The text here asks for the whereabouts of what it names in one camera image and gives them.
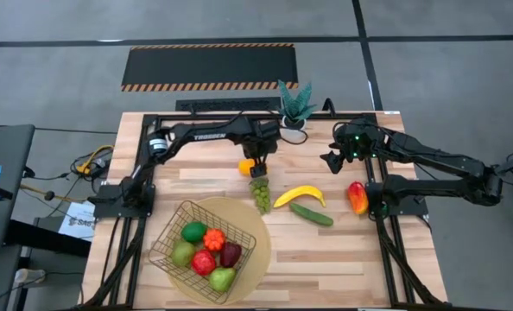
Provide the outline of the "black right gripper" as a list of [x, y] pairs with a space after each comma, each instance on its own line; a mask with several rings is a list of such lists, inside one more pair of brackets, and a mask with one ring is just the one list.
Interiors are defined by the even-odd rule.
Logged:
[[377, 158], [381, 155], [387, 135], [376, 124], [365, 119], [354, 119], [350, 122], [338, 122], [332, 129], [333, 148], [339, 151], [335, 154], [320, 155], [328, 164], [331, 172], [336, 175], [347, 162], [363, 161], [367, 158]]

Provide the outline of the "yellow orange mango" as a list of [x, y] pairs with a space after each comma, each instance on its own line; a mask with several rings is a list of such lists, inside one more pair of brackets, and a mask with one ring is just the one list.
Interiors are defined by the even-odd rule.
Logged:
[[256, 166], [254, 159], [243, 159], [238, 162], [238, 172], [243, 176], [252, 176], [251, 170]]

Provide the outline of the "red orange mango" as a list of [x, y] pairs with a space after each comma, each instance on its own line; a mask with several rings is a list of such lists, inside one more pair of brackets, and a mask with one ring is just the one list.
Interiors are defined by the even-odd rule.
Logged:
[[360, 215], [368, 211], [369, 201], [362, 183], [354, 181], [348, 187], [347, 195], [353, 212]]

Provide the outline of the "yellow banana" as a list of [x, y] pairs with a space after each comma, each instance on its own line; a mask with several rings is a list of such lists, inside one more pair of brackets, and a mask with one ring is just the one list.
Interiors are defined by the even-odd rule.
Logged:
[[294, 199], [296, 199], [300, 196], [304, 196], [304, 195], [309, 195], [311, 197], [314, 197], [316, 200], [318, 200], [320, 202], [320, 204], [323, 207], [326, 207], [324, 194], [317, 187], [309, 186], [309, 185], [292, 188], [292, 189], [288, 190], [287, 192], [283, 193], [276, 199], [273, 207], [277, 208], [277, 207], [284, 206], [287, 203], [289, 203], [291, 200], [294, 200]]

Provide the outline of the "green cucumber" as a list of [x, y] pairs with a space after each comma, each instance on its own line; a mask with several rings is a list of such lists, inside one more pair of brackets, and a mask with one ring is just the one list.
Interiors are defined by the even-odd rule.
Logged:
[[327, 226], [327, 227], [333, 226], [333, 223], [334, 223], [333, 219], [326, 216], [325, 214], [317, 213], [315, 211], [312, 211], [304, 206], [301, 206], [301, 205], [298, 205], [295, 203], [291, 203], [289, 205], [289, 208], [297, 216], [299, 216], [305, 220], [308, 220], [312, 223], [315, 223], [316, 225], [322, 225], [322, 226]]

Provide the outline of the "dark red apple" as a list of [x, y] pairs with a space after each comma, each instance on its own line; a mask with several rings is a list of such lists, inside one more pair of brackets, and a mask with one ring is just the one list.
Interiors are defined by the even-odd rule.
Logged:
[[238, 262], [242, 254], [242, 247], [239, 244], [226, 242], [220, 251], [219, 262], [222, 267], [232, 268]]

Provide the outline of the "bright red apple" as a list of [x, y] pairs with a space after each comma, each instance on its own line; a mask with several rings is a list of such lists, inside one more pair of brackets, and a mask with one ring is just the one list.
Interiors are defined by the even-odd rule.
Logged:
[[213, 254], [208, 250], [196, 251], [191, 267], [199, 276], [208, 276], [216, 269], [216, 260]]

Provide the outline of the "light green pear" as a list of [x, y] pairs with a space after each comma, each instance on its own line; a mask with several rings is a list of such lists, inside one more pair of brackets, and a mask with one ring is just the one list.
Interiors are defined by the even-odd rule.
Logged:
[[210, 287], [218, 292], [226, 292], [236, 277], [234, 268], [216, 268], [209, 276]]

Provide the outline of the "round woven straw placemat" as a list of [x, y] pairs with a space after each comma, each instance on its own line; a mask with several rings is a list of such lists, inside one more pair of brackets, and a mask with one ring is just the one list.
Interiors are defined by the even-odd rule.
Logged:
[[[240, 244], [242, 254], [235, 265], [236, 278], [231, 288], [219, 293], [209, 286], [208, 278], [198, 276], [188, 267], [178, 267], [169, 258], [173, 242], [180, 238], [180, 229], [190, 221], [200, 221], [224, 231], [227, 239]], [[255, 207], [226, 197], [214, 197], [180, 204], [173, 218], [155, 242], [151, 262], [162, 268], [170, 282], [193, 302], [205, 306], [236, 306], [248, 301], [263, 280], [270, 264], [270, 235], [262, 216]]]

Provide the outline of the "snake plant in white pot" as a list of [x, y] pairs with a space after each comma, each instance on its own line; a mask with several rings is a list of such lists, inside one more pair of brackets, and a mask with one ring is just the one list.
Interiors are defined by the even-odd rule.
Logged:
[[291, 130], [304, 130], [307, 119], [317, 110], [317, 105], [310, 103], [312, 83], [308, 82], [295, 97], [290, 94], [285, 82], [279, 80], [278, 86], [282, 97], [279, 112], [282, 115], [283, 126]]

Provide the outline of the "black perforated bar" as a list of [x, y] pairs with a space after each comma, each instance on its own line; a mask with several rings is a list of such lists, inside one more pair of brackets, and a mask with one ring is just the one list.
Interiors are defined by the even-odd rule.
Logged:
[[282, 105], [279, 97], [184, 99], [175, 102], [176, 111], [274, 111]]

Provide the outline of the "dark green lime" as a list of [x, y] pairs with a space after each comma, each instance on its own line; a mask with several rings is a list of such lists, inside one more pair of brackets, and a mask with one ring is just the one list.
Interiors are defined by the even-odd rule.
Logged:
[[181, 230], [181, 237], [189, 243], [198, 243], [203, 239], [207, 226], [200, 221], [187, 223]]

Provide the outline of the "black hazard striped floor mat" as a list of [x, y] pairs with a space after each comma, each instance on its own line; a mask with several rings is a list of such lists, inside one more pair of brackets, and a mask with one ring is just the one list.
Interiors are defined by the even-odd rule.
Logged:
[[292, 43], [134, 46], [123, 92], [274, 90], [299, 86]]

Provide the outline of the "white printed paper sheet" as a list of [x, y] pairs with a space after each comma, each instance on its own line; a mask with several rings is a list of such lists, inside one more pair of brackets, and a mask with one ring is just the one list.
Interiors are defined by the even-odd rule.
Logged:
[[72, 203], [58, 230], [59, 234], [92, 241], [95, 232], [94, 205], [88, 201]]

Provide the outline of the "dark grey side desk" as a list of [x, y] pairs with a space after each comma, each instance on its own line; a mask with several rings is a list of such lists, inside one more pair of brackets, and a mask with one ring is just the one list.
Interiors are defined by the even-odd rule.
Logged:
[[4, 244], [34, 131], [31, 124], [0, 126], [0, 188], [12, 194], [11, 199], [0, 200], [0, 247]]

